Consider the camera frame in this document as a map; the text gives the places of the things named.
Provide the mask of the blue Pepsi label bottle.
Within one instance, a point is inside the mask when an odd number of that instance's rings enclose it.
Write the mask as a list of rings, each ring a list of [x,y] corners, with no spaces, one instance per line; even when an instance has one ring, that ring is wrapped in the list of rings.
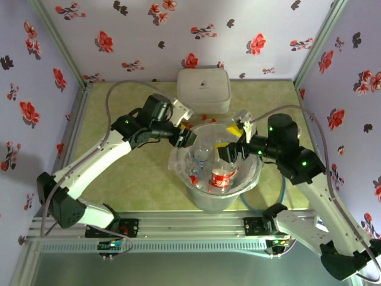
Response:
[[[199,176],[205,169],[209,160],[212,148],[208,144],[198,145],[191,152],[190,172],[194,176]]]

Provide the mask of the clear cola bottle red label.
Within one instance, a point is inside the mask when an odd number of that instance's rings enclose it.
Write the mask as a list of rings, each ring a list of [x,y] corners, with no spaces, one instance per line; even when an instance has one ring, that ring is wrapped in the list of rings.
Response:
[[[216,195],[228,193],[238,171],[237,163],[216,160],[212,166],[208,192]]]

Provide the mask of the white lidded storage box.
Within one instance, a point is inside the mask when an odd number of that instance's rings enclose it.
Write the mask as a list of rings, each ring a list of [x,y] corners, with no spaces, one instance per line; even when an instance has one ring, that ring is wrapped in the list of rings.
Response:
[[[224,69],[183,69],[177,77],[177,98],[196,114],[225,114],[232,97]]]

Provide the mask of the blue stethoscope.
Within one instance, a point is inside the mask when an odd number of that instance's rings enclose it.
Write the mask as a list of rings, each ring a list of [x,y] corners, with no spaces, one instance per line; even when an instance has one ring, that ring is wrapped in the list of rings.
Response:
[[[280,189],[280,199],[277,201],[277,203],[283,204],[285,200],[285,194],[286,194],[286,178],[283,176],[282,177],[282,184],[281,184],[281,189]],[[253,208],[245,199],[244,194],[240,194],[239,198],[241,199],[241,202],[244,204],[244,206],[251,212],[256,213],[256,214],[263,214],[265,209],[255,209]]]

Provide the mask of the white paper tag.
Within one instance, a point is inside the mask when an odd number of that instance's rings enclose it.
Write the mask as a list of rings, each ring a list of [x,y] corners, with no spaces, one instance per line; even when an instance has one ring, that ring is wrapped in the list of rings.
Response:
[[[319,216],[316,216],[315,219],[314,219],[314,225],[316,228],[318,228],[319,230],[321,231],[324,231],[324,232],[328,232],[328,228],[326,227],[326,225],[323,223],[323,221],[321,220],[321,218]]]

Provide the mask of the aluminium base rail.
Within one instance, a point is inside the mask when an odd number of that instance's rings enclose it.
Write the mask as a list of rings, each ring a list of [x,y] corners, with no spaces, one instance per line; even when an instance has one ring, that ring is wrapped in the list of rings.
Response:
[[[317,227],[317,215],[312,210],[291,211],[298,216],[294,223],[300,225],[300,221],[306,224],[298,230],[298,235],[322,233],[322,226]],[[122,219],[137,219],[137,235],[132,237],[137,241],[156,240],[248,240],[244,223],[246,217],[259,217],[248,210],[228,210],[220,213],[207,213],[202,211],[160,211],[160,212],[124,212],[119,214]],[[27,238],[40,238],[41,217],[34,217],[27,231]],[[85,238],[86,226],[80,223],[70,228],[62,229],[59,226],[50,232],[47,239],[77,239]]]

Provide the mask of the aluminium frame post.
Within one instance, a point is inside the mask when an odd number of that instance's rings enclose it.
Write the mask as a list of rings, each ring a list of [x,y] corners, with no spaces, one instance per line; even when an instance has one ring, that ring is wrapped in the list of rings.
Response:
[[[54,44],[59,50],[61,56],[63,57],[64,61],[68,64],[73,76],[78,81],[79,86],[81,87],[82,90],[85,90],[88,84],[85,82],[82,75],[80,74],[80,70],[74,58],[72,57],[68,49],[68,46],[65,44],[64,39],[57,28],[57,25],[54,23],[52,17],[49,15],[48,10],[45,8],[44,4],[42,3],[42,0],[27,0],[27,1],[33,8],[34,12],[41,19],[51,39],[53,40]]]
[[[327,41],[332,29],[334,28],[336,22],[338,21],[348,2],[349,0],[333,1],[333,4],[331,5],[330,10],[327,16],[325,17],[324,22],[321,25],[321,28],[319,29],[316,38],[314,39],[310,51],[308,52],[305,60],[303,61],[300,69],[298,70],[298,73],[296,74],[293,80],[294,87],[299,88],[305,80],[306,76],[308,75],[309,71],[311,70],[314,64],[314,61],[319,55],[322,47]]]

